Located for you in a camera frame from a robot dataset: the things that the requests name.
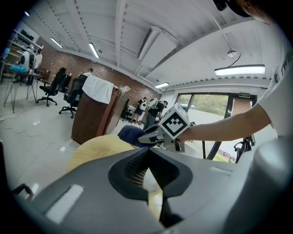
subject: white towel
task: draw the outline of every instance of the white towel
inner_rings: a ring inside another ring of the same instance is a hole
[[[94,75],[89,75],[82,90],[93,100],[109,104],[113,86],[109,81],[100,79]]]

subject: black office chair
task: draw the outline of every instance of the black office chair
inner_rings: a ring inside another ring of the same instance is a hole
[[[41,101],[41,100],[47,100],[47,106],[49,106],[48,101],[54,102],[55,105],[57,105],[57,102],[55,102],[52,98],[50,98],[49,96],[55,96],[58,93],[58,87],[60,85],[60,83],[62,82],[62,80],[65,78],[65,73],[66,73],[66,69],[65,68],[60,68],[59,71],[57,72],[55,79],[53,80],[51,86],[40,86],[40,89],[42,89],[45,92],[45,95],[47,95],[46,97],[42,97],[40,99],[37,100]]]
[[[70,111],[71,112],[71,118],[73,119],[73,112],[76,112],[76,109],[74,107],[78,106],[79,98],[82,95],[82,87],[84,82],[80,79],[74,79],[70,93],[64,94],[64,100],[67,101],[70,105],[62,107],[62,110],[59,111],[59,114],[64,111]]]
[[[121,113],[121,117],[123,118],[123,122],[125,119],[128,120],[128,122],[131,122],[131,116],[132,114],[130,113],[131,110],[128,109],[129,107],[129,99],[126,101],[126,103],[124,104],[124,107],[123,107],[123,110],[122,110],[122,113]]]

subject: white floor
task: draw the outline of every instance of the white floor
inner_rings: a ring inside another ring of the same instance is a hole
[[[65,173],[69,158],[79,147],[71,139],[73,119],[70,112],[58,113],[68,106],[63,93],[53,97],[57,106],[50,103],[47,107],[46,101],[35,104],[32,92],[26,100],[25,85],[18,88],[13,114],[10,97],[3,107],[6,87],[7,82],[0,84],[0,139],[4,144],[8,184],[13,189],[26,183],[38,193]],[[41,96],[44,92],[38,89],[38,98]],[[120,120],[113,134],[125,124]]]

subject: blue cloth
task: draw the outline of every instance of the blue cloth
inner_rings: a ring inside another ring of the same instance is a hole
[[[12,65],[10,67],[10,70],[15,71],[15,72],[19,72],[19,73],[26,73],[27,71],[24,69],[23,65]]]
[[[135,127],[135,126],[131,126],[131,125],[126,125],[124,126],[121,131],[118,133],[118,137],[129,143],[129,144],[132,144],[136,147],[139,147],[139,148],[143,148],[143,147],[153,147],[155,146],[156,144],[153,143],[153,144],[143,144],[143,143],[140,143],[138,141],[138,138],[145,135],[146,132],[143,131],[142,129],[138,128],[138,127]]]

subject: ceiling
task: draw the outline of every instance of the ceiling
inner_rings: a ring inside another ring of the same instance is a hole
[[[229,8],[220,12],[212,0],[40,0],[29,13],[23,21],[56,49],[112,67],[153,89],[163,82],[172,90],[219,78],[262,82],[272,76],[281,56],[274,26]],[[178,45],[154,68],[141,68],[137,54],[151,26],[170,33]],[[100,59],[89,42],[102,51]],[[227,56],[230,49],[237,51],[234,58]],[[231,65],[240,54],[235,65],[264,64],[266,73],[215,76],[214,69]]]

